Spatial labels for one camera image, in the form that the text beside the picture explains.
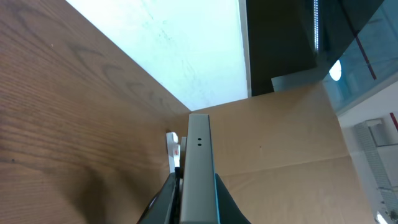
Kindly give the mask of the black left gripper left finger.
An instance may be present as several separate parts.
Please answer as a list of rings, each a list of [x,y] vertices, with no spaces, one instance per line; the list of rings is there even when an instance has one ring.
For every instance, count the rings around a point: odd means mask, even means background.
[[[179,222],[180,176],[173,172],[148,204],[137,224],[178,224]]]

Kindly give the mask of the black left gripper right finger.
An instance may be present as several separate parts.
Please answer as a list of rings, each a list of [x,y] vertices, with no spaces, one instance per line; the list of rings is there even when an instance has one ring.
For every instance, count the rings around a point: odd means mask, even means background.
[[[242,214],[220,176],[215,174],[221,224],[251,224]]]

